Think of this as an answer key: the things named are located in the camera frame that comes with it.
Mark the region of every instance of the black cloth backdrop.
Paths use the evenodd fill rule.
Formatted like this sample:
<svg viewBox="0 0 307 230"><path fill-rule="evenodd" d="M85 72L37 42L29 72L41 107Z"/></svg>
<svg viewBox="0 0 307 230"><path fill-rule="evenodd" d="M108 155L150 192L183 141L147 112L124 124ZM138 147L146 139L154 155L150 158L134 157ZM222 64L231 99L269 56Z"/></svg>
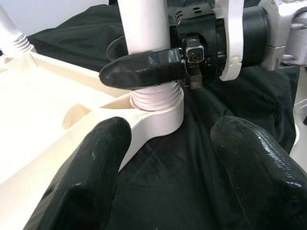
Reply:
<svg viewBox="0 0 307 230"><path fill-rule="evenodd" d="M169 7L199 2L171 0ZM109 62L107 46L122 35L118 7L98 5L29 40L42 55L99 71ZM299 68L252 67L233 81L185 89L182 126L148 141L120 172L107 229L248 230L210 129L223 115L241 117L268 130L289 153L298 75Z"/></svg>

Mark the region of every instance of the white plastic clip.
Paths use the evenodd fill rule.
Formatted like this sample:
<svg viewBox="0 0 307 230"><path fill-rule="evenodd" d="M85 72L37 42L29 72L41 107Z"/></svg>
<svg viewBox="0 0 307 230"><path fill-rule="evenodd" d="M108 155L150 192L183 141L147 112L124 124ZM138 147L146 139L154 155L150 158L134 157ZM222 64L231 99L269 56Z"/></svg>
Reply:
<svg viewBox="0 0 307 230"><path fill-rule="evenodd" d="M215 16L223 18L227 40L227 61L220 79L237 78L243 59L243 8L244 0L215 0Z"/></svg>

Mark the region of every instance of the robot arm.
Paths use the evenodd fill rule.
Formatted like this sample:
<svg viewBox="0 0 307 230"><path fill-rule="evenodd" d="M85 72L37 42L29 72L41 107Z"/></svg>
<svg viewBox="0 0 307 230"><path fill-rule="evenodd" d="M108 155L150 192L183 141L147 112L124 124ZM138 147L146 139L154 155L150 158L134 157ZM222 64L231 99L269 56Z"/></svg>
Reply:
<svg viewBox="0 0 307 230"><path fill-rule="evenodd" d="M183 80L196 89L216 78L233 80L242 67L307 66L307 0L243 6L243 0L216 0L214 9L208 3L178 9L171 49L116 59L100 80L130 90Z"/></svg>

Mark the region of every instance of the white wall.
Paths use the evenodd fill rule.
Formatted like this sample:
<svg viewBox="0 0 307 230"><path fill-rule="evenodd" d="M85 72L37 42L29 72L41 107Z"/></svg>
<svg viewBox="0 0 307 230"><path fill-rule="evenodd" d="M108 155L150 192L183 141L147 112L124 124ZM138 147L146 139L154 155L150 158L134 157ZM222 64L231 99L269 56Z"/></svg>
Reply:
<svg viewBox="0 0 307 230"><path fill-rule="evenodd" d="M25 35L53 28L90 6L108 0L0 0L9 17Z"/></svg>

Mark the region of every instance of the white tube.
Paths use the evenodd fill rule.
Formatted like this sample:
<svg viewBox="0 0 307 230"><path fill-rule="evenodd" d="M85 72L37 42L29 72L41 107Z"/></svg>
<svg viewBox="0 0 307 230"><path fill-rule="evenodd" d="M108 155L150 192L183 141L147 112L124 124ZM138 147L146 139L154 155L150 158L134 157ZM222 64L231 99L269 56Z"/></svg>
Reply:
<svg viewBox="0 0 307 230"><path fill-rule="evenodd" d="M11 21L0 6L0 49L7 58L14 58L20 53L34 50L24 34Z"/></svg>
<svg viewBox="0 0 307 230"><path fill-rule="evenodd" d="M129 54L170 48L166 0L118 0L118 5ZM179 83L172 82L134 91L131 104L147 111L163 110L176 103L179 89Z"/></svg>

